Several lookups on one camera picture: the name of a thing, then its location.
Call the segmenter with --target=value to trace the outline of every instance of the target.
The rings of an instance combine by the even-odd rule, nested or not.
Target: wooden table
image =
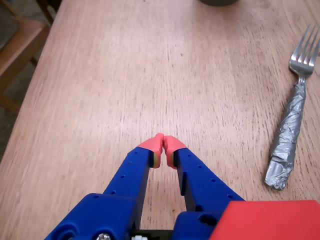
[[[46,237],[158,132],[248,201],[320,201],[319,59],[288,187],[263,184],[297,80],[289,58],[319,11],[314,0],[65,0],[0,165],[0,238]],[[170,229],[185,210],[162,160],[149,173],[144,229]]]

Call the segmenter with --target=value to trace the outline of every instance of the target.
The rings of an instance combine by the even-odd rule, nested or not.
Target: blue plastic arm
[[[128,153],[104,193],[85,196],[46,240],[92,240],[102,233],[113,240],[128,239],[132,229],[140,228],[153,164],[154,152],[136,147]]]
[[[173,154],[187,211],[223,213],[230,201],[243,201],[188,148]]]

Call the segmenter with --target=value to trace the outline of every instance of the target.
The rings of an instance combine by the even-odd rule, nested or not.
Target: foil-wrapped handle
[[[296,147],[306,100],[306,81],[299,78],[286,105],[283,119],[270,152],[270,163],[264,182],[277,190],[283,190],[294,169]]]

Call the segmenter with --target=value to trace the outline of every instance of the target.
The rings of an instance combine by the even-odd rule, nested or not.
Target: metal fork
[[[297,139],[300,133],[300,126],[306,100],[306,79],[310,77],[314,71],[320,47],[319,39],[313,49],[320,31],[320,27],[316,25],[312,28],[312,31],[303,47],[303,43],[308,35],[309,29],[310,25],[307,27],[289,61],[290,70],[298,75],[299,80],[294,85],[293,94],[286,105],[283,119],[279,125],[277,136],[273,142],[270,152],[269,167],[264,180],[267,185],[277,190],[283,190],[285,188],[289,175],[294,169]],[[309,46],[315,30],[315,36]]]

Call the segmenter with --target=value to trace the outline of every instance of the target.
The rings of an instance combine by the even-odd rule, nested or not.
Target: floor
[[[48,23],[47,19],[43,15],[42,11],[38,7],[36,0],[7,0],[12,4],[13,8],[22,16],[32,18],[35,20]],[[53,9],[49,9],[51,14],[54,16]],[[35,56],[39,59],[41,51]],[[34,74],[35,68],[28,64],[22,72],[20,72],[16,79],[12,82],[9,88],[6,90],[5,95],[17,103],[22,103],[25,94],[27,92],[29,83]],[[5,152],[7,143],[9,141],[12,129],[15,125],[17,114],[5,110],[0,107],[0,161]]]

